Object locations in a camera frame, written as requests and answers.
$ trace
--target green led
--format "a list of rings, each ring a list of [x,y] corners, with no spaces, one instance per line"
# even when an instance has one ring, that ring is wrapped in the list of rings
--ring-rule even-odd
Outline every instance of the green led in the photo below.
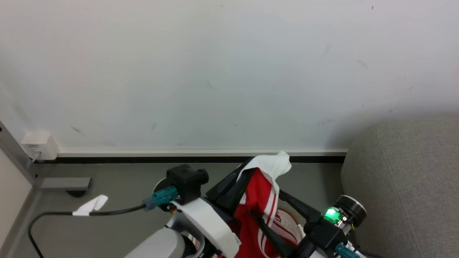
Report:
[[[330,221],[333,224],[337,224],[342,219],[342,217],[343,215],[337,212],[334,208],[329,208],[324,215],[324,219]]]

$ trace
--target gray sofa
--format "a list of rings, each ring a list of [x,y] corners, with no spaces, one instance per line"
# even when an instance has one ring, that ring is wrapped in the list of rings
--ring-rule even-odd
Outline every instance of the gray sofa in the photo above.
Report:
[[[344,192],[368,216],[362,250],[389,257],[459,257],[459,118],[379,124],[355,140]]]

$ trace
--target baseboard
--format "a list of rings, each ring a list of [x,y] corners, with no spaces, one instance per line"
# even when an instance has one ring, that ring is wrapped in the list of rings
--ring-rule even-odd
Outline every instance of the baseboard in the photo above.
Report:
[[[253,157],[280,150],[60,150],[58,157]],[[291,149],[290,156],[345,156],[347,149]]]

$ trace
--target floor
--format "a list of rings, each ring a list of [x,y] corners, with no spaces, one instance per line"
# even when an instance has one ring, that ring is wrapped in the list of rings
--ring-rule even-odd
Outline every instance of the floor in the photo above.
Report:
[[[41,164],[47,177],[92,177],[91,189],[82,198],[65,192],[40,192],[35,199],[34,216],[45,211],[75,211],[100,194],[109,197],[101,211],[130,208],[151,195],[155,184],[165,176],[171,163],[138,164]],[[239,164],[193,163],[205,168],[209,183],[205,193]],[[287,174],[278,178],[281,189],[312,207],[324,211],[342,194],[339,163],[293,163]],[[32,234],[45,258],[123,258],[156,230],[170,215],[155,209],[106,217],[43,217]],[[23,234],[13,258],[37,258],[27,234]]]

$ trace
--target power outlet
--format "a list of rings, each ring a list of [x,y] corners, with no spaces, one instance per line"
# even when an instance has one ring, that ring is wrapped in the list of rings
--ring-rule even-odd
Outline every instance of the power outlet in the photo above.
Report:
[[[27,133],[21,141],[27,155],[32,159],[53,160],[59,154],[59,147],[50,133]]]

